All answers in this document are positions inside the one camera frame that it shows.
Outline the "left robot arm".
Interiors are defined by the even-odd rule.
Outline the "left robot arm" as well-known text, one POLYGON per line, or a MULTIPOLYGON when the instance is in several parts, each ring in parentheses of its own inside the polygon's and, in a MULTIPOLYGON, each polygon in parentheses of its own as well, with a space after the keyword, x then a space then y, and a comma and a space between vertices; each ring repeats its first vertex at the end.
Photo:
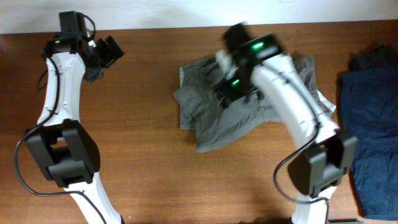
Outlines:
POLYGON ((88 223, 123 223, 100 179, 100 151, 80 123, 80 90, 86 80, 103 77, 124 55, 111 37, 95 39, 87 15, 59 14, 60 32, 43 49, 47 64, 44 107, 37 125, 21 138, 43 176, 61 188, 53 196, 71 195, 88 223))

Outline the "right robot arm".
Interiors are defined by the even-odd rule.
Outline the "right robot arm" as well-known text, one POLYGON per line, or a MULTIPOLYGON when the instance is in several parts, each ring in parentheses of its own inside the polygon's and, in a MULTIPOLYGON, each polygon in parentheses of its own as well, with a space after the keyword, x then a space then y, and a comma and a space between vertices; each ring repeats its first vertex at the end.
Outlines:
POLYGON ((265 95, 294 140, 296 151, 283 165, 298 191, 289 223, 328 223, 330 199, 343 176, 349 173, 358 138, 326 115, 313 99, 275 34, 251 37, 245 25, 231 26, 223 35, 231 61, 227 76, 214 91, 222 108, 255 93, 265 95))

